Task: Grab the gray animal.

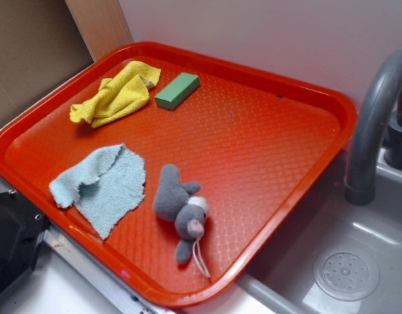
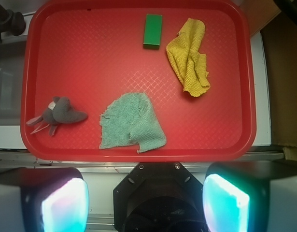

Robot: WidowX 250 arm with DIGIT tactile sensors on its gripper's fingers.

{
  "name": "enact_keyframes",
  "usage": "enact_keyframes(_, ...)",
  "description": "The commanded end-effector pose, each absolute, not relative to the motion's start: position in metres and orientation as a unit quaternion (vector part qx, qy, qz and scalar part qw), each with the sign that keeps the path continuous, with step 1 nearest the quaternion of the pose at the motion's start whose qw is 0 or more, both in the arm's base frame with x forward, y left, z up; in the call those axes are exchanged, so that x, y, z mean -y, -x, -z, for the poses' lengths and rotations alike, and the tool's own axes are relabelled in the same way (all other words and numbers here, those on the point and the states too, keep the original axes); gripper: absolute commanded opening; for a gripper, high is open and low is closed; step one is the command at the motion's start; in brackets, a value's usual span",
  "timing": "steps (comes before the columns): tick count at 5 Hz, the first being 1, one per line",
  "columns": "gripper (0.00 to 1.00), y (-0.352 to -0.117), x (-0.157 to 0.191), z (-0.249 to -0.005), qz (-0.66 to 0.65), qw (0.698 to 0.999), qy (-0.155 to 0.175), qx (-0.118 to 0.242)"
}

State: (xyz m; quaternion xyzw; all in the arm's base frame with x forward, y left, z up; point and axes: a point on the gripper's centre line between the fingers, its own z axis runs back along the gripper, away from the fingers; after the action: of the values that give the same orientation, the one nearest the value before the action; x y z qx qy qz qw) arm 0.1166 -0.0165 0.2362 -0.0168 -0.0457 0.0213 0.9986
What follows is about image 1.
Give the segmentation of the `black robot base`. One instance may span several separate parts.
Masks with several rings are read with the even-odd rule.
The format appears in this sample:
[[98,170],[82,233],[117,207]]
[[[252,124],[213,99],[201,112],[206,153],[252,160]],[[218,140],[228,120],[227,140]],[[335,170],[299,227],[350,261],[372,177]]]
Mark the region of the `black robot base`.
[[46,215],[19,191],[0,193],[0,303],[35,270]]

